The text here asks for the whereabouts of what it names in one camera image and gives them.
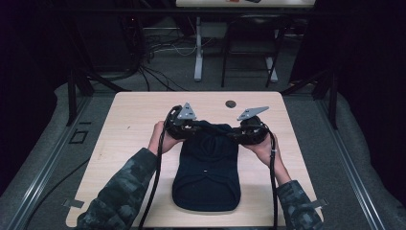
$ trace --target wooden table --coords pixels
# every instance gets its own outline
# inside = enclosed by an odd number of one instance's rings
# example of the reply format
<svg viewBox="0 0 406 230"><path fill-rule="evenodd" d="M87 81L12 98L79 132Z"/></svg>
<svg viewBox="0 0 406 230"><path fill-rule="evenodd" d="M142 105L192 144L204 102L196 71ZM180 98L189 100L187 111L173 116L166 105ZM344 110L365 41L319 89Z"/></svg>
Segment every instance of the wooden table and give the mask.
<svg viewBox="0 0 406 230"><path fill-rule="evenodd" d="M229 108L225 103L237 103ZM80 183L76 200L84 201L81 209L72 207L66 224L76 226L77 217L85 212L92 199L107 181L135 152L146 147L154 124L164 120L175 105L190 103L197 120L212 124L239 127L237 117L245 108L269 106L260 113L260 119L278 135L282 160L290 175L298 179L311 200L316 196L307 173L295 133L283 99L277 92L124 92L116 95L101 130L101 135ZM240 146L238 174L241 200L234 211L194 212L177 207L171 198L171 185L178 168L182 145L176 145L163 155L162 171L157 192L145 227L247 227L272 226L273 202L269 170L254 153ZM133 226L143 215L149 190L141 212ZM278 221L284 225L281 206Z"/></svg>

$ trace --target black fabric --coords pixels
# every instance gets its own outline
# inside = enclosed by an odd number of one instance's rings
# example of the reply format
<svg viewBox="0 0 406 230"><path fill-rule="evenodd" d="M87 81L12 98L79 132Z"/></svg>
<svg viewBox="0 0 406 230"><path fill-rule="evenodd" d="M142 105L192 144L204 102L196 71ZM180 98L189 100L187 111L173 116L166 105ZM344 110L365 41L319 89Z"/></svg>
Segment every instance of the black fabric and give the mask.
<svg viewBox="0 0 406 230"><path fill-rule="evenodd" d="M172 198L181 208L201 212L234 210L241 190L237 172L238 144L225 134L229 125L203 127L183 143Z"/></svg>

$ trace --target person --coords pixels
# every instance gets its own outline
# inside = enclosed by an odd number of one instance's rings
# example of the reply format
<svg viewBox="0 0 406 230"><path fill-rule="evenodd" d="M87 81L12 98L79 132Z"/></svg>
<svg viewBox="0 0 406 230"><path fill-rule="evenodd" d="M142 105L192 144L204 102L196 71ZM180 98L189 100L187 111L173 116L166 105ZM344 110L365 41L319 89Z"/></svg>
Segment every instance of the person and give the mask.
<svg viewBox="0 0 406 230"><path fill-rule="evenodd" d="M116 172L78 217L76 229L129 229L137 217L149 181L156 170L159 139L164 122L155 124L147 148L141 148ZM275 134L275 178L277 195L283 209L286 229L323 229L323 223L297 180L292 180L284 166ZM162 153L184 140L175 140L165 132ZM270 167L271 138L257 145L244 146Z"/></svg>

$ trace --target camouflage jacket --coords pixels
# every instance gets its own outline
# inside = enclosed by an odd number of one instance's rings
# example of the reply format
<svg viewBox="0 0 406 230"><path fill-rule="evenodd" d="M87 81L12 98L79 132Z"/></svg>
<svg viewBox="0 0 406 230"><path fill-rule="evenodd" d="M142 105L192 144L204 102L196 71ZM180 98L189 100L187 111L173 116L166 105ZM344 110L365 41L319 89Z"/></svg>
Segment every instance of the camouflage jacket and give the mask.
<svg viewBox="0 0 406 230"><path fill-rule="evenodd" d="M140 149L78 217L76 229L129 229L140 212L156 162L153 153ZM281 185L277 193L287 229L322 229L323 224L298 181Z"/></svg>

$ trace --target chair leg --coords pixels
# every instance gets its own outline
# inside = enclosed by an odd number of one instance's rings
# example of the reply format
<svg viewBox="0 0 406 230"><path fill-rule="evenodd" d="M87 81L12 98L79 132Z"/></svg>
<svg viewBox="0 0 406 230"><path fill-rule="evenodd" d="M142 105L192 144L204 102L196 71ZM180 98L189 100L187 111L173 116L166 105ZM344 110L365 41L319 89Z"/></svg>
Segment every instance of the chair leg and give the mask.
<svg viewBox="0 0 406 230"><path fill-rule="evenodd" d="M268 70L268 80L266 81L266 87L268 87L269 83L271 82L271 77L272 77L272 74L274 73L276 62L277 62L277 58L275 57L275 58L273 58L271 69Z"/></svg>
<svg viewBox="0 0 406 230"><path fill-rule="evenodd" d="M221 87L224 87L224 80L226 77L226 64L227 64L227 54L228 54L228 42L226 42L226 45L223 50L223 70L221 72Z"/></svg>

